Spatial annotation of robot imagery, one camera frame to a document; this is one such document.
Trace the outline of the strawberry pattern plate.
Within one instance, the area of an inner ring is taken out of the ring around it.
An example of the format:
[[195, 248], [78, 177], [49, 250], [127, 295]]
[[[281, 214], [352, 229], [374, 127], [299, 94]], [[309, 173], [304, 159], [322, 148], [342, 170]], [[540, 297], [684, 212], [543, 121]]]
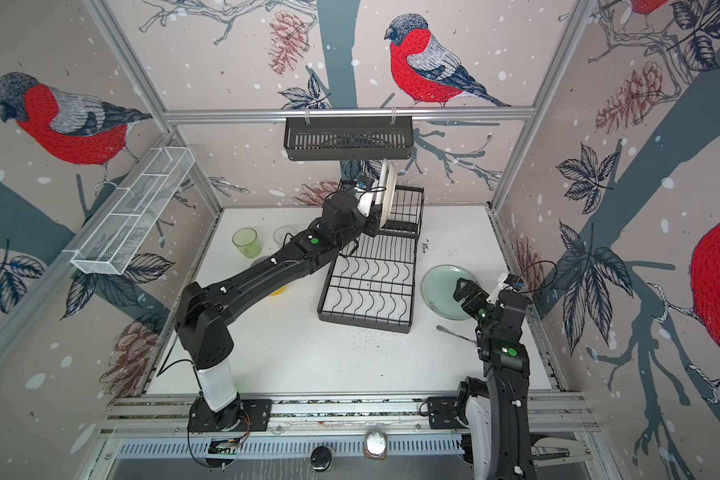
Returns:
[[391, 213], [391, 209], [394, 203], [395, 196], [395, 185], [397, 175], [394, 171], [393, 165], [389, 160], [382, 162], [382, 169], [379, 178], [379, 186], [382, 188], [382, 192], [379, 193], [377, 204], [380, 206], [380, 220], [379, 226], [383, 228]]

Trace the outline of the green floral plate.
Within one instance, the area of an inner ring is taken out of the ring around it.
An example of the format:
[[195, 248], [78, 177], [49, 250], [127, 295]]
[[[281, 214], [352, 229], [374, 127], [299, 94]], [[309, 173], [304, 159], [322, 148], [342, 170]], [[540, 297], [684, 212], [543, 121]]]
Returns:
[[453, 298], [460, 279], [477, 281], [467, 270], [454, 265], [438, 265], [430, 269], [421, 284], [426, 305], [442, 318], [462, 321], [469, 318], [460, 304]]

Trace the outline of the cream plate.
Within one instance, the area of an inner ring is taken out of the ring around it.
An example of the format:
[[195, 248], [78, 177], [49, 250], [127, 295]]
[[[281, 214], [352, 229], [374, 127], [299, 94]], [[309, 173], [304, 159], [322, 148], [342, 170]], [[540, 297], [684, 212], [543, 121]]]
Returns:
[[386, 223], [389, 220], [391, 209], [394, 205], [394, 198], [396, 193], [396, 184], [397, 184], [397, 173], [394, 169], [394, 165], [391, 162], [387, 163], [387, 177], [386, 177], [386, 190], [385, 190], [385, 199], [383, 201], [382, 205], [382, 225], [385, 226]]

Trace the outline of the clear glass cup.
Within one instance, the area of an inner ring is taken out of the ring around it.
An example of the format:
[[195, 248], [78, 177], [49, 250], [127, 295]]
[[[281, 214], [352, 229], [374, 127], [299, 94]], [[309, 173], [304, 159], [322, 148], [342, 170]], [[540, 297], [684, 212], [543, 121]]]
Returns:
[[273, 241], [275, 242], [275, 244], [278, 248], [282, 248], [297, 233], [298, 233], [298, 231], [293, 226], [290, 226], [290, 225], [281, 226], [274, 231]]

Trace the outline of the green glass cup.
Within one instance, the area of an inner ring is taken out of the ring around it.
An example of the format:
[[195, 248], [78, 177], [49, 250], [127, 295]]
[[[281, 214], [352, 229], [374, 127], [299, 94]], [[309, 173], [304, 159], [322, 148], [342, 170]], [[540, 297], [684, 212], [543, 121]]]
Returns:
[[257, 230], [252, 227], [237, 230], [232, 236], [232, 242], [246, 258], [255, 259], [261, 254], [262, 245], [259, 235]]

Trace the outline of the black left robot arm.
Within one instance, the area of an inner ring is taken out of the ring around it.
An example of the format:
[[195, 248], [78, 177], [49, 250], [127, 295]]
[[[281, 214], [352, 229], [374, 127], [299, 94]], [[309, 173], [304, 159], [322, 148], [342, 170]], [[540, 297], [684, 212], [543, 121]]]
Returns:
[[371, 193], [331, 194], [321, 215], [274, 254], [226, 280], [206, 287], [193, 282], [184, 288], [175, 330], [210, 412], [230, 414], [237, 421], [240, 394], [228, 362], [234, 348], [228, 326], [276, 290], [333, 262], [359, 237], [377, 235], [389, 217], [384, 209], [384, 202], [374, 200]]

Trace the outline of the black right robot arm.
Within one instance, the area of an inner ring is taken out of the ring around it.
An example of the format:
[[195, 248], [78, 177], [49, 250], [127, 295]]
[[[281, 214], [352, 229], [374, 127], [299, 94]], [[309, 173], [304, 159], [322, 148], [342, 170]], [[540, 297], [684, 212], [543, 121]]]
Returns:
[[477, 321], [484, 378], [467, 377], [457, 410], [470, 431], [476, 479], [535, 479], [527, 397], [530, 360], [521, 342], [529, 299], [502, 287], [495, 295], [472, 280], [457, 280], [454, 300]]

